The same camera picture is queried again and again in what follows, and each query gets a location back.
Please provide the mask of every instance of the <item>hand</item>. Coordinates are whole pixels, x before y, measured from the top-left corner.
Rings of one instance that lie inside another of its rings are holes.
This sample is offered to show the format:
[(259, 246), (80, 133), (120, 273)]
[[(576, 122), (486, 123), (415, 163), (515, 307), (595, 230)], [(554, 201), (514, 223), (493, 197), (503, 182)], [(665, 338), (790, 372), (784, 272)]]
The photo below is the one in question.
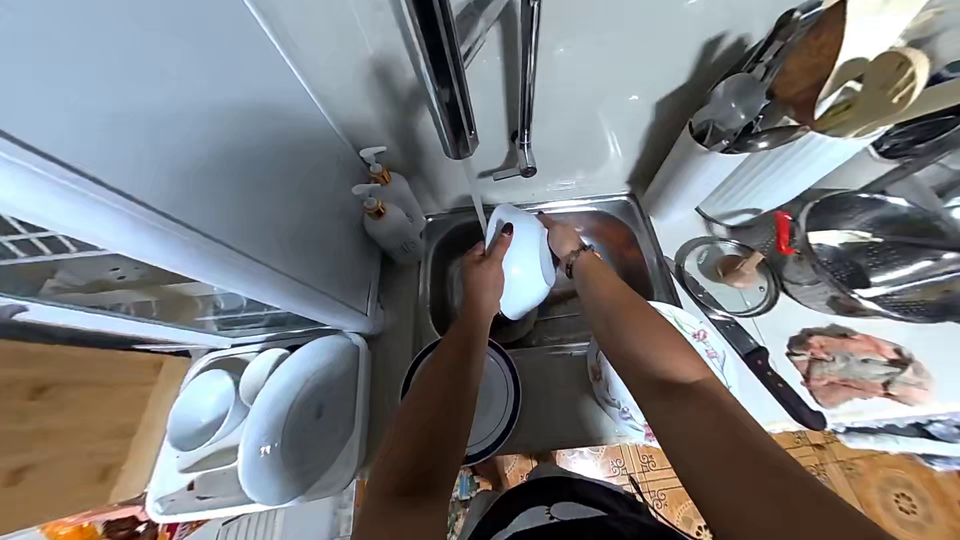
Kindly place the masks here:
[(560, 260), (565, 260), (566, 256), (584, 245), (577, 230), (566, 223), (560, 223), (543, 212), (537, 214), (537, 219), (547, 229), (546, 241), (550, 244), (550, 251)]
[(483, 240), (464, 255), (464, 314), (487, 322), (500, 311), (503, 296), (503, 256), (514, 238), (514, 224), (503, 226), (484, 254)]

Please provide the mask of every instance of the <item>faucet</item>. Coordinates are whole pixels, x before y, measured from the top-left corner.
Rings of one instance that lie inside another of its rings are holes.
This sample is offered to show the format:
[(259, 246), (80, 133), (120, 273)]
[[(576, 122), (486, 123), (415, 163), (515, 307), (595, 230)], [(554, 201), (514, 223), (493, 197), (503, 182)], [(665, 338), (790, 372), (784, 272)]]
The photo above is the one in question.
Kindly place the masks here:
[[(520, 93), (516, 131), (511, 137), (516, 146), (517, 165), (495, 171), (495, 181), (537, 174), (530, 133), (540, 40), (540, 0), (517, 1), (520, 3)], [(465, 70), (510, 0), (489, 0), (478, 9), (477, 5), (483, 2), (474, 0), (473, 4), (467, 4), (456, 18), (450, 0), (400, 2), (410, 58), (426, 88), (430, 114), (444, 153), (452, 160), (469, 158), (480, 143)], [(458, 19), (462, 27), (459, 31)]]

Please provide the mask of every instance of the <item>stainless steel colander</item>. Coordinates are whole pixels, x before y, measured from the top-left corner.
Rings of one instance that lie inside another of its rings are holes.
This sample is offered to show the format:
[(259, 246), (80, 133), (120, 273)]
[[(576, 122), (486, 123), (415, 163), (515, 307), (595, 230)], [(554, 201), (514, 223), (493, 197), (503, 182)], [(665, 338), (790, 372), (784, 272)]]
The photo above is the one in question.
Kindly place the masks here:
[(901, 321), (960, 321), (960, 253), (886, 236), (957, 240), (957, 225), (899, 197), (836, 193), (799, 217), (799, 254), (784, 273), (795, 300), (824, 313)]

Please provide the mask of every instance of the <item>kitchen knife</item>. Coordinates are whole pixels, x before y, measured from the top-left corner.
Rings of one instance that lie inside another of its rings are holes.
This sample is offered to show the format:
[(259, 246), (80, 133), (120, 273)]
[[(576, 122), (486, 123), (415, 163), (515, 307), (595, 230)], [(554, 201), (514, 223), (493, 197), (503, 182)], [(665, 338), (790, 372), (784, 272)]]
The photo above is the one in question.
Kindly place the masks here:
[(682, 267), (677, 266), (673, 259), (664, 257), (667, 268), (680, 285), (689, 293), (700, 310), (707, 316), (717, 331), (730, 342), (733, 349), (747, 364), (750, 371), (760, 380), (760, 383), (770, 392), (770, 395), (780, 403), (787, 414), (808, 430), (822, 431), (827, 428), (827, 417), (823, 412), (814, 410), (807, 405), (797, 391), (791, 387), (783, 377), (774, 371), (770, 365), (770, 353), (766, 347), (756, 342), (753, 336), (736, 322), (732, 316), (720, 312), (720, 304), (707, 292), (696, 279)]

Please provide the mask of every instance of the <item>stainless steel sink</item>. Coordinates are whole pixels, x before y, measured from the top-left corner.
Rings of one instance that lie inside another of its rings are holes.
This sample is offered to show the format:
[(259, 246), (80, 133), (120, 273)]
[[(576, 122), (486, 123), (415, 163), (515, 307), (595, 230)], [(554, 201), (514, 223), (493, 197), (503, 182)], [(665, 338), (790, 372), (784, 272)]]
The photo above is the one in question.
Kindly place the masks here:
[[(531, 212), (542, 210), (576, 227), (617, 275), (647, 300), (680, 304), (673, 281), (660, 262), (660, 246), (653, 226), (632, 195), (518, 207)], [(491, 211), (492, 208), (486, 209), (487, 215)], [(429, 216), (424, 237), (426, 257), (420, 265), (417, 311), (419, 347), (443, 335), (456, 318), (462, 297), (460, 258), (483, 238), (473, 209)], [(590, 336), (576, 289), (562, 268), (557, 270), (556, 283), (540, 307), (520, 321), (498, 316), (491, 330), (491, 338), (512, 351), (557, 346), (567, 346), (564, 348), (569, 350), (568, 346), (580, 345), (574, 348), (576, 352), (570, 350), (576, 354)]]

